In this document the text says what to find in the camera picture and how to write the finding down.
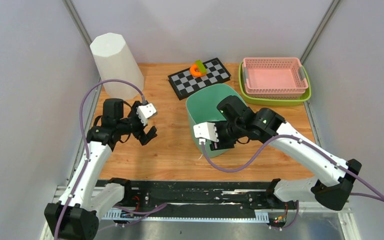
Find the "green plastic bin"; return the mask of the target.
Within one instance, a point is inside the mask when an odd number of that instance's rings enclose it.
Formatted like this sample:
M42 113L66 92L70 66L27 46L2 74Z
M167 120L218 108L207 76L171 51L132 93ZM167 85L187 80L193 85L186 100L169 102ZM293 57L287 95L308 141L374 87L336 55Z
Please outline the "green plastic bin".
M200 152L202 147L195 137L193 126L203 122L224 121L225 118L217 110L217 105L228 96L236 96L242 99L232 87L223 83L205 87L186 99L185 105L191 138Z

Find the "pink perforated basket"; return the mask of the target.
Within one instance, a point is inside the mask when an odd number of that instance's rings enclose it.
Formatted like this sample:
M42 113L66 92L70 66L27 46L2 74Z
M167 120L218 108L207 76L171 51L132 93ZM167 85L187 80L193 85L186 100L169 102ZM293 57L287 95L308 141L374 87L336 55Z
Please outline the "pink perforated basket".
M245 57L242 73L246 93L264 98L301 96L310 86L304 67L296 57Z

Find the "large white container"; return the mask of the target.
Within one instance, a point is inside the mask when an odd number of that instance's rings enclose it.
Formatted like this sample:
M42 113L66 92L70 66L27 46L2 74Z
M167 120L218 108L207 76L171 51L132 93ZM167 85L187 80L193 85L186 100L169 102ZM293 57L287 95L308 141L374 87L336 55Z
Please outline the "large white container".
M124 80L144 90L145 78L122 35L99 35L89 47L101 80Z

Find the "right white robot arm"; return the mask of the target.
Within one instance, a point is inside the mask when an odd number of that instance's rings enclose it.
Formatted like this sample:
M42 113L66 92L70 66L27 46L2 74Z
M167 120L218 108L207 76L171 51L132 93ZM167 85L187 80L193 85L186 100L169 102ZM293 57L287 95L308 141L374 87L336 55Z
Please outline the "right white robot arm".
M238 96L225 97L216 108L224 119L210 124L217 136L211 141L211 150L232 149L246 137L282 151L313 173L313 177L300 180L273 179L265 195L270 208L299 201L317 202L334 211L343 209L362 168L358 160L329 153L272 109L264 107L253 112Z

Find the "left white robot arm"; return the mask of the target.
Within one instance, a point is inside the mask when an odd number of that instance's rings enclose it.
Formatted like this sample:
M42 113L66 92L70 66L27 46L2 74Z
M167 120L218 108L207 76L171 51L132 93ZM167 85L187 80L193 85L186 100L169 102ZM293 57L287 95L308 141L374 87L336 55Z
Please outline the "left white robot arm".
M103 166L123 135L136 138L143 146L157 136L154 126L145 132L149 119L157 115L152 103L135 101L127 116L125 105L119 98L104 101L102 114L86 134L85 153L77 171L59 200L45 207L45 219L54 239L92 240L100 220L113 206L132 203L132 184L124 178L111 178L100 193L92 196Z

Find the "black white checkerboard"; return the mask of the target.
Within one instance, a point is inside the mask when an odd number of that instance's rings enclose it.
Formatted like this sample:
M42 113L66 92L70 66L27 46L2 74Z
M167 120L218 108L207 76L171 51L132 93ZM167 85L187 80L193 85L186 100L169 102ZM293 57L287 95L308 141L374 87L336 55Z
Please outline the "black white checkerboard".
M231 74L219 58L204 61L203 65L207 72L204 76L193 76L189 68L167 76L168 82L179 100L186 99L203 88L230 80Z

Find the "green block toy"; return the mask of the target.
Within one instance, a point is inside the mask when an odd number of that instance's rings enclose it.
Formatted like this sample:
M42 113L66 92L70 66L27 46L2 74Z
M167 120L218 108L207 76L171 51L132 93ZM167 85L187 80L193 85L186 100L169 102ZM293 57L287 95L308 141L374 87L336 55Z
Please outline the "green block toy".
M206 70L206 67L204 66L204 63L201 60L196 60L195 64L198 66L198 68L199 68L199 70L201 72L204 72Z

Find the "green plastic tray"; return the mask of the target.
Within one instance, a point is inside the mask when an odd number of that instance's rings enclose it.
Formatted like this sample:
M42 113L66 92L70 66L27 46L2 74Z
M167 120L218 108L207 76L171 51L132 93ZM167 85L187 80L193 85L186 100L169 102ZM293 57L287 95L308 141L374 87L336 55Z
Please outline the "green plastic tray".
M258 98L247 95L244 85L244 74L243 74L243 62L239 64L238 67L238 84L239 92L242 99L247 104L254 104L260 106L270 106L270 107L294 107L303 104L308 101L312 96L312 86L310 78L305 69L304 73L307 77L308 89L297 99L270 99L270 98Z

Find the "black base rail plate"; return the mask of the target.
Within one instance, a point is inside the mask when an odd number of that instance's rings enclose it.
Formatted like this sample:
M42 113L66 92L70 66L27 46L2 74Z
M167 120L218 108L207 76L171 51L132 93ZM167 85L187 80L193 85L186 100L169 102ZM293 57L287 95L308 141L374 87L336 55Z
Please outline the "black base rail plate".
M275 210L285 216L296 210L295 201L282 202L269 182L132 180L117 208L150 212L151 217L187 220L250 220L258 210Z

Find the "aluminium frame rails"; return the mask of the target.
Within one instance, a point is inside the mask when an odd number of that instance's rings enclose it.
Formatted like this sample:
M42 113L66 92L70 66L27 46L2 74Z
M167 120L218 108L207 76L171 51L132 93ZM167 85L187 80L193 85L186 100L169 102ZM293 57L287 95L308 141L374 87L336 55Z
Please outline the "aluminium frame rails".
M100 222L96 239L108 237L118 239L227 239L237 236L240 239L259 240L358 240L359 231L350 208L335 212L304 202L299 209L288 214L289 228L276 230L269 227L269 221L279 213L274 209L257 209L251 217L175 217L150 216L129 218L137 222L132 226L115 223L122 221L121 210L112 208Z

